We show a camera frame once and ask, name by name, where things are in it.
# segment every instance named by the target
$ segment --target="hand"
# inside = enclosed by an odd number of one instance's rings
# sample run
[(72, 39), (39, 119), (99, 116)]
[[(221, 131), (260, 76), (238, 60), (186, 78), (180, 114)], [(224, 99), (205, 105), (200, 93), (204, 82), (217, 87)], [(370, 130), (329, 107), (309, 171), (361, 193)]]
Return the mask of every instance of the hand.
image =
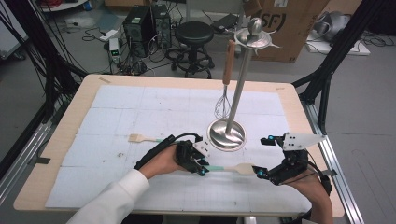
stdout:
[(306, 170), (284, 184), (297, 189), (312, 203), (311, 221), (320, 224), (332, 223), (332, 201), (316, 173)]
[(147, 179), (150, 179), (155, 175), (169, 174), (175, 170), (184, 170), (176, 164), (176, 148), (177, 145), (171, 145), (158, 153), (158, 155), (139, 169), (140, 173)]

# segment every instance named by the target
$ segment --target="round metal base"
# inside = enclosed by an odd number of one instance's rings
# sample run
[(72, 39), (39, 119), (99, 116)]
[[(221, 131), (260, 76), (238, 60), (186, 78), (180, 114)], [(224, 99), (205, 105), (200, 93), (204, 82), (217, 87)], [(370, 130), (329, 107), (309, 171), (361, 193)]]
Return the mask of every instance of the round metal base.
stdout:
[(227, 119), (213, 121), (207, 129), (210, 143), (222, 151), (236, 151), (246, 143), (245, 129), (237, 122), (233, 122), (230, 133), (226, 133)]

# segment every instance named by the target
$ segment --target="whisk wooden handle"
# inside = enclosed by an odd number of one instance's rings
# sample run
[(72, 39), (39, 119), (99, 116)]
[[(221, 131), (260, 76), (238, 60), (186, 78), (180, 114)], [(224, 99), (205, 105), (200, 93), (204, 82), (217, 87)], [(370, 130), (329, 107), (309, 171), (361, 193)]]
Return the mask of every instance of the whisk wooden handle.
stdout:
[(231, 73), (233, 72), (233, 55), (235, 54), (235, 42), (228, 41), (227, 55), (224, 66), (223, 84), (230, 84)]

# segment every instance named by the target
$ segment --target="person's arm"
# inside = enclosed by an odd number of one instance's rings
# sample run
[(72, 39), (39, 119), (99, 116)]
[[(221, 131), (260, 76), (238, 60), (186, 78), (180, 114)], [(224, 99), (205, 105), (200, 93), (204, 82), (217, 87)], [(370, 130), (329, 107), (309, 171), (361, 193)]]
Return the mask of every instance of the person's arm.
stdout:
[(312, 203), (310, 221), (319, 224), (332, 224), (332, 201), (320, 184), (318, 176), (311, 174), (312, 171), (306, 170), (286, 181), (286, 184), (297, 189)]
[(181, 169), (175, 163), (176, 146), (170, 146), (146, 163), (132, 170), (120, 181), (109, 184), (96, 198), (80, 208), (68, 224), (121, 223), (132, 212), (134, 203), (149, 188), (155, 175)]

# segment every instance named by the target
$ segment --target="stool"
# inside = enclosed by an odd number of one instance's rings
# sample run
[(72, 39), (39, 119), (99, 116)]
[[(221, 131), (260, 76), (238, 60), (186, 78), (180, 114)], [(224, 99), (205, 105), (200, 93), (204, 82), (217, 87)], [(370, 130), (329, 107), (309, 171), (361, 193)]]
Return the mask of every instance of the stool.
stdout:
[[(166, 58), (173, 60), (172, 70), (178, 68), (185, 71), (185, 76), (189, 73), (193, 75), (197, 72), (206, 71), (207, 79), (211, 79), (212, 75), (209, 68), (214, 68), (212, 58), (207, 54), (204, 44), (213, 39), (213, 29), (206, 23), (201, 21), (188, 21), (180, 24), (175, 30), (175, 38), (178, 42), (190, 46), (190, 49), (169, 49), (166, 51)], [(174, 58), (170, 57), (171, 52), (177, 51), (178, 55)]]

